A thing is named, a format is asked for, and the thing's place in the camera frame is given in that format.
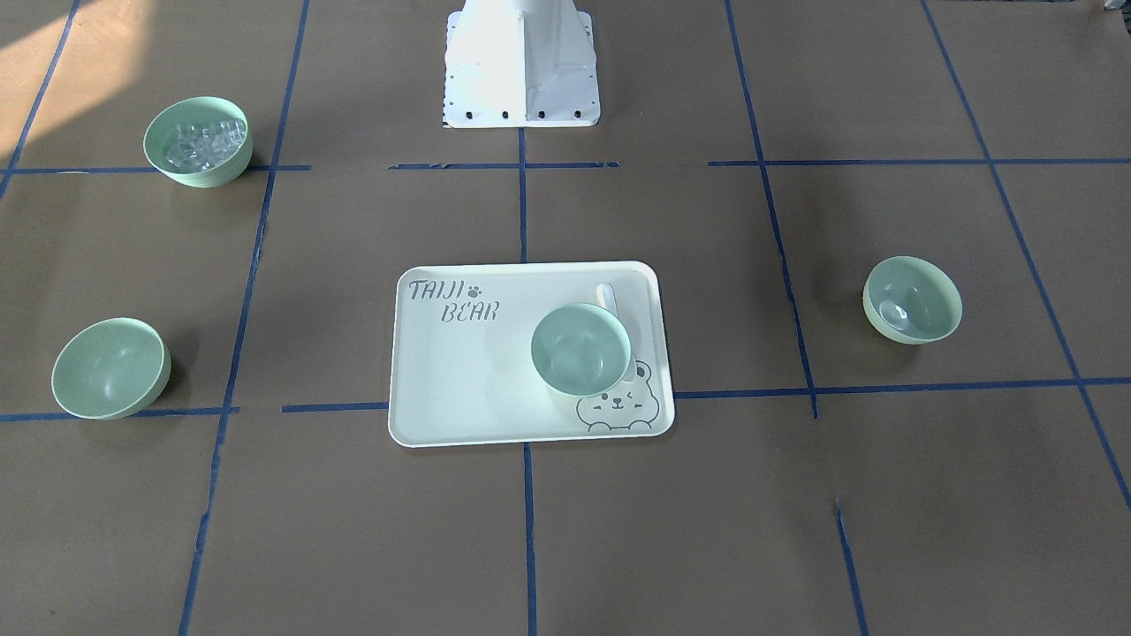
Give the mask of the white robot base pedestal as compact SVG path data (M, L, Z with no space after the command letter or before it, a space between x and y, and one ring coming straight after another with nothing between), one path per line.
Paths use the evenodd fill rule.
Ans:
M601 117L593 20L573 1L466 1L449 12L442 124L561 128Z

